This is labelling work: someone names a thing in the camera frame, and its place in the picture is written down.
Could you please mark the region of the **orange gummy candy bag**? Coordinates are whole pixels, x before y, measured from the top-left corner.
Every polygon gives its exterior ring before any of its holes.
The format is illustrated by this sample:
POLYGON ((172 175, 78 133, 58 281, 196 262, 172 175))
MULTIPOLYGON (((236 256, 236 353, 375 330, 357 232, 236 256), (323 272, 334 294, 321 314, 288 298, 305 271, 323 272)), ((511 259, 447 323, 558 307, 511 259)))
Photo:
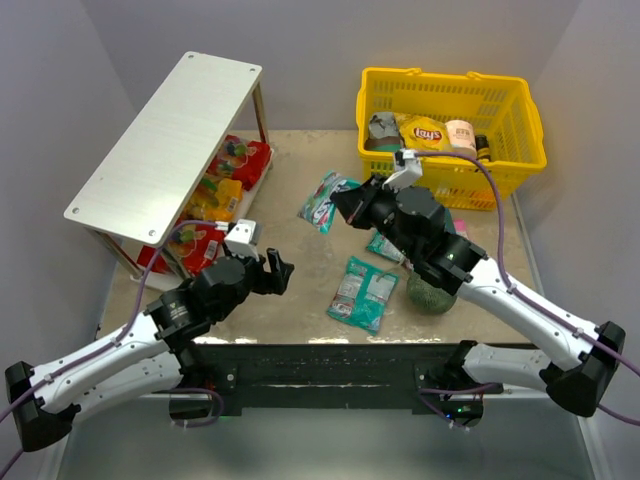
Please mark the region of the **orange gummy candy bag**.
POLYGON ((243 198, 242 183, 224 177, 203 177, 184 209, 193 220, 231 221, 243 198))

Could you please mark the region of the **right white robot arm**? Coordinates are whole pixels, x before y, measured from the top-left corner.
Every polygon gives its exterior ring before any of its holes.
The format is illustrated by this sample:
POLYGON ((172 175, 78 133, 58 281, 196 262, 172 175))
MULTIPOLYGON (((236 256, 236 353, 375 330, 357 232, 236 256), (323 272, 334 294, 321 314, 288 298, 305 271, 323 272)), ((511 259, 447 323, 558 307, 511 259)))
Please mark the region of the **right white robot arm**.
POLYGON ((485 250, 445 226, 445 208, 426 188, 394 191, 375 175, 330 199, 354 228, 376 229, 422 280, 491 313, 533 345, 526 352, 470 343, 457 358, 476 384, 545 392, 564 410, 591 417, 620 362, 626 333, 558 307, 504 271, 485 250))

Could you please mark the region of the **red fruit candy bag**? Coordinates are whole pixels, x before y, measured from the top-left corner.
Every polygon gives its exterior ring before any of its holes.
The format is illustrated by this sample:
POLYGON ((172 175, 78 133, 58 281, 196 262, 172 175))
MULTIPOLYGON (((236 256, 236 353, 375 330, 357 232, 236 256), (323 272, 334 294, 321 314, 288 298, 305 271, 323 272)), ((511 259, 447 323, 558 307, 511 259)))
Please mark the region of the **red fruit candy bag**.
POLYGON ((227 135, 207 168, 210 175, 239 181, 245 191, 258 183, 271 160, 267 143, 227 135))

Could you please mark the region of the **teal Fox's candy bag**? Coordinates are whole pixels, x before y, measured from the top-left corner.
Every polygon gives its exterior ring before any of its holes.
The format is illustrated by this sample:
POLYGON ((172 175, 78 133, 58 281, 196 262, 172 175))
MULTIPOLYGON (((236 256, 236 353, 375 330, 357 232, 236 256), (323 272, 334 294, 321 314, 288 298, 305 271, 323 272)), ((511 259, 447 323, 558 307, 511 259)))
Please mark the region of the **teal Fox's candy bag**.
POLYGON ((306 198, 297 216, 311 224, 321 234, 328 234, 333 224, 336 206, 333 193, 341 193, 359 186, 352 178, 336 171, 329 171, 319 186, 306 198))

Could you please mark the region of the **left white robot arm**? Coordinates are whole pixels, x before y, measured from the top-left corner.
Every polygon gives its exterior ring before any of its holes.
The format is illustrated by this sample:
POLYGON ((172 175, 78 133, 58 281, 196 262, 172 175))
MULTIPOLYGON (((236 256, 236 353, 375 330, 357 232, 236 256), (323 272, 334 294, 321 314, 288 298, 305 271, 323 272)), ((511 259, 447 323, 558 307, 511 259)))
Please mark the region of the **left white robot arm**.
POLYGON ((201 370, 195 338, 250 294, 283 294, 293 271, 275 249, 257 258, 225 256, 164 292, 111 335, 46 364, 11 365, 5 371, 9 414, 22 449, 44 449, 93 413, 182 386, 201 370))

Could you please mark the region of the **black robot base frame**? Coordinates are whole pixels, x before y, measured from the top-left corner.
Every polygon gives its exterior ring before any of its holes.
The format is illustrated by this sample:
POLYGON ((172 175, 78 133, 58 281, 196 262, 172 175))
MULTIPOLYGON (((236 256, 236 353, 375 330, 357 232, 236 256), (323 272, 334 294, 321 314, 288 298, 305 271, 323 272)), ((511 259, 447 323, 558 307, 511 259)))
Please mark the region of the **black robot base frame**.
POLYGON ((196 345, 169 415, 198 425, 250 408, 440 411, 473 427, 484 402, 461 369, 471 345, 196 345))

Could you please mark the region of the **red candy bag with barcode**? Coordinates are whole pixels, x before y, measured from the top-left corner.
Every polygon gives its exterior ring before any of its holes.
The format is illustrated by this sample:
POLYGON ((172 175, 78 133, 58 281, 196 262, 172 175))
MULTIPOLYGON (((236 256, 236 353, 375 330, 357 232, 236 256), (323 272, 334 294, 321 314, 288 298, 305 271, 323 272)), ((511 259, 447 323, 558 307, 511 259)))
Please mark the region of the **red candy bag with barcode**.
POLYGON ((208 225, 187 225, 167 244, 191 275, 199 274, 218 257, 225 233, 208 225))

